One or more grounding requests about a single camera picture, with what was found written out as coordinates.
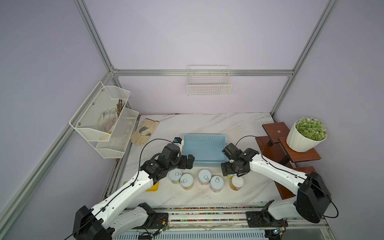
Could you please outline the pink label can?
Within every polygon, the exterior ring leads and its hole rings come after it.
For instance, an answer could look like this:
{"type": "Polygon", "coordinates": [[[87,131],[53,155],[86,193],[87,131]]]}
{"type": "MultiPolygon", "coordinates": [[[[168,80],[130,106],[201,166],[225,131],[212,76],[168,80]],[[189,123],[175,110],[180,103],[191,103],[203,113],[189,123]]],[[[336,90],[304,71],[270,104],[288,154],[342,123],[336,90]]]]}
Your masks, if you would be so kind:
{"type": "Polygon", "coordinates": [[[199,183],[201,185],[209,185],[211,182],[212,174],[209,170],[203,169],[198,174],[199,183]]]}
{"type": "Polygon", "coordinates": [[[210,180],[210,188],[214,193],[219,193],[224,187],[224,180],[220,176],[213,176],[210,180]]]}

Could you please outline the orange label can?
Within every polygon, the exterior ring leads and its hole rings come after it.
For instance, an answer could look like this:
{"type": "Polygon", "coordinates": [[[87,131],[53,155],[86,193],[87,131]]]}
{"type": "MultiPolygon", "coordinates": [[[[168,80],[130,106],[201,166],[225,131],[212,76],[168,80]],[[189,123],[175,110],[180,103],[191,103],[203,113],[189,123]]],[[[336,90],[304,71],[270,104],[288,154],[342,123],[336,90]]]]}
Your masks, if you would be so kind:
{"type": "Polygon", "coordinates": [[[190,190],[194,186],[194,178],[191,174],[183,174],[180,178],[181,187],[190,190]]]}

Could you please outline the light blue plastic basket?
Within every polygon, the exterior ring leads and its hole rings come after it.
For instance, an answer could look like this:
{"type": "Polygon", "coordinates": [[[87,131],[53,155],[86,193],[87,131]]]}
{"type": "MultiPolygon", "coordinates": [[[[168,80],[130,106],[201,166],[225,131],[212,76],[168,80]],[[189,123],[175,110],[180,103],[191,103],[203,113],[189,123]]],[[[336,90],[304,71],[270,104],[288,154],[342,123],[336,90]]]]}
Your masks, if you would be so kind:
{"type": "Polygon", "coordinates": [[[187,134],[184,135],[182,155],[193,155],[193,167],[220,167],[228,159],[223,153],[227,145],[225,135],[187,134]]]}

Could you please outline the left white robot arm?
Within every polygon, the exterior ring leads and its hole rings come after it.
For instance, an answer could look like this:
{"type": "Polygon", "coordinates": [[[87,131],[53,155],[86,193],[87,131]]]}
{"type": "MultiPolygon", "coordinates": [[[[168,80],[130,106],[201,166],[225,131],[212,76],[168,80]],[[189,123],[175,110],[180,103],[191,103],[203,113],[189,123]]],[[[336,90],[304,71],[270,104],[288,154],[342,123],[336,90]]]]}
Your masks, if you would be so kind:
{"type": "Polygon", "coordinates": [[[174,169],[192,169],[193,155],[182,155],[179,144],[167,144],[161,153],[145,161],[136,175],[105,200],[91,208],[81,207],[75,215],[71,234],[76,240],[112,240],[130,229],[151,225],[155,211],[139,204],[124,213],[125,208],[141,193],[150,189],[174,169]]]}

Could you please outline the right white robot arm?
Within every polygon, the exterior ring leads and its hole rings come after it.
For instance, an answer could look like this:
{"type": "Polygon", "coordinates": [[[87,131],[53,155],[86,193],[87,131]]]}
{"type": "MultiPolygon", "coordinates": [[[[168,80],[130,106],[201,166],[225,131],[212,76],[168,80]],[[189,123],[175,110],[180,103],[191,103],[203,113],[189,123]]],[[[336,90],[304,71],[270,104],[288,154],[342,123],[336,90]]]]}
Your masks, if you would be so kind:
{"type": "Polygon", "coordinates": [[[251,148],[242,151],[234,144],[227,145],[223,154],[228,159],[221,164],[224,176],[241,177],[249,172],[264,175],[295,194],[294,197],[269,201],[262,210],[264,225],[287,218],[303,218],[317,224],[332,203],[322,177],[315,172],[306,174],[274,162],[251,148]]]}

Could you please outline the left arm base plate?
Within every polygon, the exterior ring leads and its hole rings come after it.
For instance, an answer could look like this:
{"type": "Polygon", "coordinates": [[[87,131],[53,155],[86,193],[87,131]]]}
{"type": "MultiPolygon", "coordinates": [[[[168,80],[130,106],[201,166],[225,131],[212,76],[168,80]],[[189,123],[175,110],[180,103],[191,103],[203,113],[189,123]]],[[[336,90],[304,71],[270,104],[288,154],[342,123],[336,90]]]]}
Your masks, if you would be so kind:
{"type": "Polygon", "coordinates": [[[137,227],[137,229],[160,229],[163,226],[163,222],[167,223],[168,219],[168,213],[155,213],[148,216],[146,222],[142,226],[137,227]]]}

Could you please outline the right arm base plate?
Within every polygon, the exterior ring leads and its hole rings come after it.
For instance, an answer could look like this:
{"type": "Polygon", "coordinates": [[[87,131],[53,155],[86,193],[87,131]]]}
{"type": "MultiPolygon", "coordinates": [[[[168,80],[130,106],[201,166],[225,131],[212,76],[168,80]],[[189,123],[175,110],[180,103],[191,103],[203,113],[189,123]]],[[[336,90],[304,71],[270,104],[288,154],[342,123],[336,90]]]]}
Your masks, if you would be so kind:
{"type": "Polygon", "coordinates": [[[286,219],[276,220],[269,213],[264,212],[246,212],[246,218],[249,228],[280,228],[288,226],[286,219]]]}

